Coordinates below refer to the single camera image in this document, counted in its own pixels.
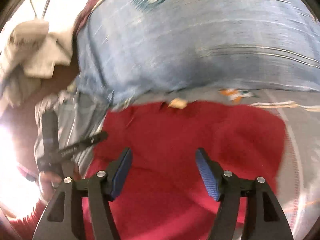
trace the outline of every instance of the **metal screw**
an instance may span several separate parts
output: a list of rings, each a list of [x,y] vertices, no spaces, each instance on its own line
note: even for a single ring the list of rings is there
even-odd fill
[[[226,177],[231,177],[232,176],[232,172],[231,171],[224,171],[223,175]]]
[[[265,183],[266,180],[263,177],[258,177],[257,181],[260,183]]]
[[[66,177],[63,182],[64,183],[70,183],[72,181],[72,179],[70,177]]]
[[[98,177],[104,177],[106,175],[106,172],[105,171],[98,171],[97,172],[97,176]]]

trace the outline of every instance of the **maroon cloth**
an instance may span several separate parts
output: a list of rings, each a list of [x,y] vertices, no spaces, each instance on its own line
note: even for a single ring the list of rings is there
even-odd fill
[[[185,109],[154,103],[108,112],[87,177],[104,170],[125,147],[133,163],[121,195],[110,207],[122,240],[206,239],[219,203],[207,194],[195,162],[203,147],[225,170],[245,179],[263,176],[276,190],[285,125],[249,106],[194,102]],[[83,200],[87,240],[90,212]],[[245,199],[238,222],[244,222]]]
[[[85,5],[84,9],[78,14],[73,29],[73,36],[78,36],[79,31],[83,28],[86,24],[89,15],[91,14],[92,9],[97,4],[99,0],[88,0],[87,4]]]

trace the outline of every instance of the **grey clothing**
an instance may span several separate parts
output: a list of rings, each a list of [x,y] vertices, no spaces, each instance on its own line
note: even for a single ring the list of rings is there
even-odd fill
[[[102,128],[107,107],[106,104],[79,92],[62,91],[58,96],[51,95],[45,98],[36,106],[38,138],[35,144],[35,159],[44,154],[41,117],[45,111],[53,109],[57,113],[58,138],[60,149],[62,149],[97,133]],[[83,176],[86,173],[92,158],[92,147],[74,157],[74,162],[79,166],[80,175]]]

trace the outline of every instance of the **denim fabric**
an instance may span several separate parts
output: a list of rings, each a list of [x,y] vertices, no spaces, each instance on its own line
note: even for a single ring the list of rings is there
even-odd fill
[[[320,91],[320,25],[301,0],[158,1],[92,12],[77,38],[81,91],[114,104],[206,84]]]

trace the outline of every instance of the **small paper scrap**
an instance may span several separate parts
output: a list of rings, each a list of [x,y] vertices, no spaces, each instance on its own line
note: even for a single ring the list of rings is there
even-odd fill
[[[178,108],[178,109],[183,109],[187,107],[188,101],[181,99],[181,98],[175,98],[170,102],[168,107],[173,107],[173,108]]]
[[[254,94],[247,90],[238,90],[238,89],[222,89],[219,91],[220,94],[227,96],[229,101],[239,104],[242,98],[254,97]]]

